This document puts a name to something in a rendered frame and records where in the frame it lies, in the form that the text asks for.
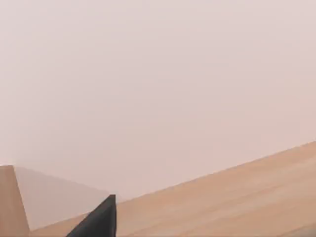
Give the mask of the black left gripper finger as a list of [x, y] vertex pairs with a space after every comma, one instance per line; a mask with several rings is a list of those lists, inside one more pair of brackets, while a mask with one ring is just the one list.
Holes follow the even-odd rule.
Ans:
[[90, 212], [66, 237], [116, 237], [116, 195], [109, 195]]

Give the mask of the pale wooden cupboard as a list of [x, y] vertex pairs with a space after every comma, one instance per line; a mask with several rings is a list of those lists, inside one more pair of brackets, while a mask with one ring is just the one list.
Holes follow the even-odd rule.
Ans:
[[65, 237], [110, 194], [117, 237], [316, 237], [316, 141], [164, 189], [153, 163], [59, 168], [79, 177], [0, 165], [0, 237]]

